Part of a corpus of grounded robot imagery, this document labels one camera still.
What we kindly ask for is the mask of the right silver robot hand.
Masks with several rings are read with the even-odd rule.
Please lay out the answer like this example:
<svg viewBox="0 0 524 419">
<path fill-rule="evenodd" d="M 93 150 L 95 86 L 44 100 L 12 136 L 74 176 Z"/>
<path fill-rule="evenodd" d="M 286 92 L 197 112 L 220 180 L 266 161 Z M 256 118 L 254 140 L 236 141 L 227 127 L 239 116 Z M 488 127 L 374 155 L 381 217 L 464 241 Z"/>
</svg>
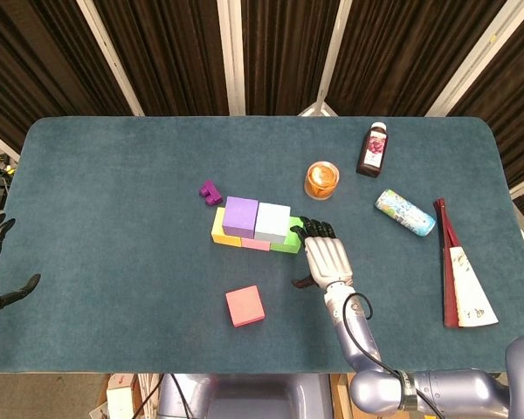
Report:
<svg viewBox="0 0 524 419">
<path fill-rule="evenodd" d="M 353 285 L 353 270 L 342 241 L 335 235 L 330 223 L 301 216 L 302 225 L 290 228 L 304 247 L 310 274 L 293 280 L 298 289 L 312 285 L 322 290 L 334 283 Z"/>
</svg>

